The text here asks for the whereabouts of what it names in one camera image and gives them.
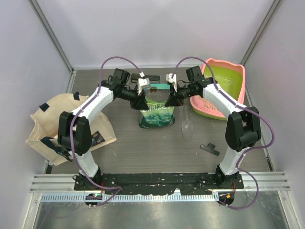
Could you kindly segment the green cat litter bag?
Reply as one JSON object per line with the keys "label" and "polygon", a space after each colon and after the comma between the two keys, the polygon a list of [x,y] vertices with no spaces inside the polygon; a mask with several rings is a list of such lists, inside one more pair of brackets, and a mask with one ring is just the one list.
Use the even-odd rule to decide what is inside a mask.
{"label": "green cat litter bag", "polygon": [[146,98],[148,110],[141,110],[139,127],[143,129],[154,129],[171,126],[175,123],[174,107],[165,106],[164,102],[157,102]]}

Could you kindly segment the clear plastic scoop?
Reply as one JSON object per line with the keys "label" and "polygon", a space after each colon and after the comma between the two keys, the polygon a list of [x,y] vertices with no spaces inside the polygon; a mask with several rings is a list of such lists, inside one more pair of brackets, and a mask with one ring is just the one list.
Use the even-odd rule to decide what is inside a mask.
{"label": "clear plastic scoop", "polygon": [[194,126],[189,118],[189,106],[183,106],[183,121],[181,124],[181,131],[184,140],[191,140],[194,135]]}

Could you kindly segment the black bag clip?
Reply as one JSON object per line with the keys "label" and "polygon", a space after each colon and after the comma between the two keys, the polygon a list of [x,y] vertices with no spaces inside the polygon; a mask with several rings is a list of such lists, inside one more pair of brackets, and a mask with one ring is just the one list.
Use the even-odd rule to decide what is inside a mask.
{"label": "black bag clip", "polygon": [[207,145],[200,145],[200,149],[209,152],[212,155],[219,156],[220,152],[215,150],[215,145],[208,143]]}

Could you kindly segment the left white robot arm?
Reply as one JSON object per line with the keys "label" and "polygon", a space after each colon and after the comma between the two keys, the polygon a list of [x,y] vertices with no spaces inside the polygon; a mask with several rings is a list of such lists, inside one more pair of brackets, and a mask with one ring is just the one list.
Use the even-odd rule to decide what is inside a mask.
{"label": "left white robot arm", "polygon": [[59,117],[58,144],[68,149],[79,168],[79,177],[86,178],[90,190],[102,186],[101,170],[90,151],[92,145],[91,124],[100,111],[116,98],[129,101],[135,110],[147,110],[144,90],[150,87],[150,80],[140,72],[135,89],[127,86],[130,73],[116,68],[113,75],[102,80],[94,93],[71,112],[62,112]]}

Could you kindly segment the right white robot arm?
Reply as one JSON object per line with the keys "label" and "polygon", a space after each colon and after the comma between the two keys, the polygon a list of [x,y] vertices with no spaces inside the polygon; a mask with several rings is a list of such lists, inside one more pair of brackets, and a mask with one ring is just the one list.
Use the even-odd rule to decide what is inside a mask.
{"label": "right white robot arm", "polygon": [[182,106],[186,98],[198,95],[211,102],[227,120],[225,140],[228,145],[222,162],[215,172],[215,184],[227,188],[240,172],[240,163],[247,151],[261,139],[260,119],[255,107],[247,108],[233,99],[217,83],[214,76],[206,78],[199,66],[186,70],[189,82],[179,87],[176,74],[170,73],[166,81],[170,95],[166,106]]}

